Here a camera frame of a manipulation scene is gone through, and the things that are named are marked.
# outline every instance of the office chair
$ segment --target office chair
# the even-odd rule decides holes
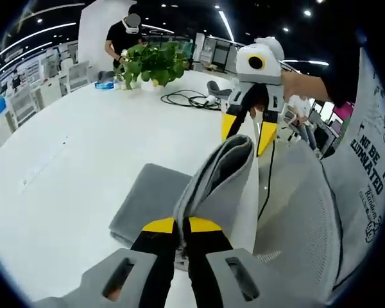
[[[30,86],[27,84],[19,89],[10,99],[10,106],[15,115],[15,124],[22,126],[28,119],[39,112],[39,108],[31,95]]]
[[[260,206],[269,170],[269,164],[260,167]],[[299,141],[274,161],[270,181],[254,255],[283,280],[293,281],[294,290],[327,302],[338,275],[341,234],[320,161]]]
[[[88,61],[76,64],[69,68],[69,73],[67,74],[67,89],[69,93],[90,84],[88,70]]]

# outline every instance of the person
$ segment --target person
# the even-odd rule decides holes
[[[121,56],[123,50],[142,44],[138,25],[141,19],[135,13],[135,5],[128,10],[128,16],[113,24],[107,34],[105,51],[114,59],[113,66],[117,69],[124,58]]]
[[[148,42],[147,42],[147,40],[144,37],[141,37],[141,44],[143,46],[147,46],[148,45]]]
[[[311,110],[308,98],[292,95],[288,100],[288,110],[296,115],[296,120],[292,124],[298,128],[301,139],[309,143],[310,148],[316,151],[316,140],[312,131],[312,124],[308,122],[308,115]]]

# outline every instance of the gray folded cloth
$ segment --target gray folded cloth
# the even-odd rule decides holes
[[[191,176],[146,164],[110,224],[110,235],[131,247],[152,221],[169,218]]]
[[[183,220],[191,216],[213,221],[231,235],[253,159],[253,142],[244,135],[227,139],[212,152],[175,205],[181,240]]]
[[[253,158],[251,139],[236,135],[221,144],[193,178],[145,165],[110,224],[111,236],[131,246],[145,225],[171,216],[181,235],[184,218],[196,216],[217,223],[230,236]]]

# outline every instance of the white table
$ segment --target white table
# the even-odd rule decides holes
[[[63,97],[17,130],[0,149],[0,261],[31,300],[63,296],[81,274],[123,246],[108,226],[142,167],[195,174],[221,142],[221,113],[167,105],[179,89],[207,93],[216,80],[189,71],[161,94],[96,90]],[[255,140],[248,118],[241,131]],[[252,252],[257,228],[258,163],[230,238]],[[166,307],[195,307],[187,273],[176,271]]]

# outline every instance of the white partition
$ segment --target white partition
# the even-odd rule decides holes
[[[113,59],[105,50],[110,27],[128,14],[132,0],[97,0],[81,12],[78,61],[89,61],[97,71],[112,71]]]

